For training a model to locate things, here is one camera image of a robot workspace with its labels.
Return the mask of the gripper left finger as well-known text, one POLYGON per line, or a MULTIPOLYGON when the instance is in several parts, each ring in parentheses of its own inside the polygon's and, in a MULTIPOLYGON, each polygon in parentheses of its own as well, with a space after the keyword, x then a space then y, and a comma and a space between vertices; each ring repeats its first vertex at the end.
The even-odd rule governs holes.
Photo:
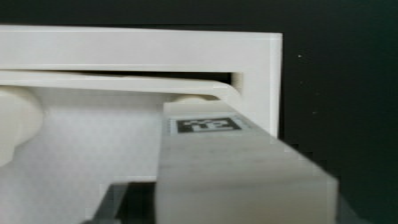
POLYGON ((81 224, 156 224, 154 182, 108 186, 94 217, 81 224))

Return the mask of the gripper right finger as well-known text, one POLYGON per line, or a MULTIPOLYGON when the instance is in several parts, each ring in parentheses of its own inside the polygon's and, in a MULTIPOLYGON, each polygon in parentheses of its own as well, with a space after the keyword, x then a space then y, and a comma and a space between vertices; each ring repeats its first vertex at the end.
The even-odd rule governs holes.
POLYGON ((335 224, 372 224, 353 211, 344 196, 337 197, 335 224))

